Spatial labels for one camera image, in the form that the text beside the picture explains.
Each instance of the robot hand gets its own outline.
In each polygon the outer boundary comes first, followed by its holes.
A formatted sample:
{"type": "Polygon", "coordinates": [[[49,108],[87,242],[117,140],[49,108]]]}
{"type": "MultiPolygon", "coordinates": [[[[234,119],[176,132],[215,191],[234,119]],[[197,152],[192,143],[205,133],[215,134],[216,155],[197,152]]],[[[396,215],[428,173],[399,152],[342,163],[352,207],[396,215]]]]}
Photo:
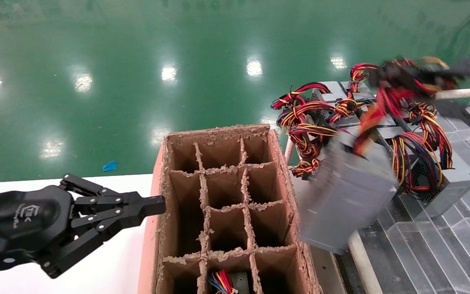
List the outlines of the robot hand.
{"type": "Polygon", "coordinates": [[[0,193],[0,270],[34,262],[56,278],[122,229],[165,211],[162,196],[117,193],[71,174],[59,186],[0,193]]]}

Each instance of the green epoxy floor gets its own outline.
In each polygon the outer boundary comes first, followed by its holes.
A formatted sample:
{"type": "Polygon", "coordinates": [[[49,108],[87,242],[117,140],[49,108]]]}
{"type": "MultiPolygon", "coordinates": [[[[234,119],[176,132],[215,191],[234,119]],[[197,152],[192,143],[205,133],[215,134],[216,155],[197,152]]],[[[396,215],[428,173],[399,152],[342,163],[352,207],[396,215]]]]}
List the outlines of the green epoxy floor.
{"type": "Polygon", "coordinates": [[[151,173],[169,131],[399,54],[470,56],[470,1],[0,0],[0,181],[151,173]]]}

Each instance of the cardboard box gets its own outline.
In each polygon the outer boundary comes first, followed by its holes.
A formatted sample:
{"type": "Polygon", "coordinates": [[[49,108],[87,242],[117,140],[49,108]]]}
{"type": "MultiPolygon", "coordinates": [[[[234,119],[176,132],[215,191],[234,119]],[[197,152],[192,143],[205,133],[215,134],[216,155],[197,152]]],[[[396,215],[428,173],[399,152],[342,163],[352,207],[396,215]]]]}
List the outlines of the cardboard box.
{"type": "Polygon", "coordinates": [[[152,195],[139,294],[213,294],[212,271],[247,272],[256,294],[321,294],[276,132],[246,125],[169,134],[152,195]]]}

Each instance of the white table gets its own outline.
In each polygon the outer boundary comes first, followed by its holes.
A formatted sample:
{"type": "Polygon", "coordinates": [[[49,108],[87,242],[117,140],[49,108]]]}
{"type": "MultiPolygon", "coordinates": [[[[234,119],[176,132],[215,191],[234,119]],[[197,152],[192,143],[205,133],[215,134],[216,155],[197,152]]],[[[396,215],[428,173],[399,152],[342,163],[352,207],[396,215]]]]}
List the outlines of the white table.
{"type": "MultiPolygon", "coordinates": [[[[86,178],[116,192],[150,195],[152,175],[86,178]]],[[[59,179],[0,183],[0,192],[32,191],[58,185],[59,179]]],[[[119,232],[57,279],[37,264],[24,264],[0,272],[0,294],[135,294],[139,280],[146,219],[140,227],[119,232]]]]}

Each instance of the wire bundle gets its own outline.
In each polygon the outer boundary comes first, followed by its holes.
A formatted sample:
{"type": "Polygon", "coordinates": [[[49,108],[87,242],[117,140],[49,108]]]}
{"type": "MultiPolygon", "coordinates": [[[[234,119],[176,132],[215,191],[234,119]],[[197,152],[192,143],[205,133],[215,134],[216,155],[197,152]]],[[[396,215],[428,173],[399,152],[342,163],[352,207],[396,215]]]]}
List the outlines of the wire bundle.
{"type": "Polygon", "coordinates": [[[369,70],[377,68],[378,66],[372,63],[359,63],[352,67],[349,71],[349,86],[351,89],[347,92],[347,97],[352,99],[353,93],[358,92],[358,84],[368,78],[369,70]]]}
{"type": "Polygon", "coordinates": [[[442,183],[442,169],[438,159],[424,138],[415,133],[403,133],[392,139],[393,143],[393,171],[399,181],[399,187],[408,195],[418,198],[416,192],[436,192],[442,183]],[[416,186],[412,168],[410,166],[410,153],[421,162],[424,174],[428,177],[428,185],[416,186]]]}
{"type": "Polygon", "coordinates": [[[423,140],[429,146],[429,151],[434,151],[437,145],[440,151],[440,166],[442,169],[453,167],[453,153],[451,143],[442,127],[436,122],[436,109],[434,106],[419,103],[409,112],[410,121],[416,121],[422,130],[423,140]]]}
{"type": "Polygon", "coordinates": [[[373,102],[369,99],[354,100],[351,97],[340,100],[336,103],[334,112],[329,115],[328,123],[336,123],[339,119],[352,116],[358,109],[371,104],[373,104],[373,102]]]}
{"type": "MultiPolygon", "coordinates": [[[[447,65],[438,58],[423,58],[421,67],[439,66],[447,68],[447,65]]],[[[383,69],[388,67],[416,67],[412,60],[397,59],[384,63],[383,69]]],[[[384,119],[389,112],[396,118],[401,118],[404,105],[414,105],[414,99],[418,97],[432,96],[436,91],[443,89],[453,89],[456,86],[456,80],[440,79],[440,84],[432,84],[429,80],[418,80],[412,78],[411,89],[404,84],[406,80],[390,80],[388,76],[383,76],[379,81],[377,89],[377,104],[370,111],[366,112],[360,119],[360,130],[354,143],[354,152],[363,155],[367,147],[368,138],[371,136],[376,126],[384,119]]]]}
{"type": "Polygon", "coordinates": [[[239,290],[233,288],[233,283],[225,270],[211,274],[209,283],[217,289],[215,294],[237,294],[239,290]]]}
{"type": "Polygon", "coordinates": [[[313,111],[334,112],[335,108],[331,104],[323,101],[309,101],[301,96],[307,90],[318,89],[322,94],[329,93],[329,89],[320,82],[310,82],[296,91],[282,95],[275,100],[271,108],[275,110],[284,109],[278,116],[277,126],[287,129],[291,141],[297,148],[300,156],[299,164],[291,172],[296,177],[302,177],[318,169],[320,155],[319,142],[322,142],[327,136],[337,136],[338,132],[322,122],[314,125],[311,119],[308,119],[309,113],[313,111]]]}
{"type": "Polygon", "coordinates": [[[326,87],[324,84],[321,84],[320,82],[308,82],[305,85],[302,85],[300,88],[298,88],[295,91],[290,91],[289,93],[280,96],[278,99],[276,99],[272,104],[271,108],[274,110],[280,110],[283,107],[292,107],[292,104],[295,103],[296,99],[300,99],[300,101],[305,103],[304,99],[300,97],[300,95],[310,89],[319,89],[319,91],[323,94],[329,93],[330,90],[328,87],[326,87]]]}

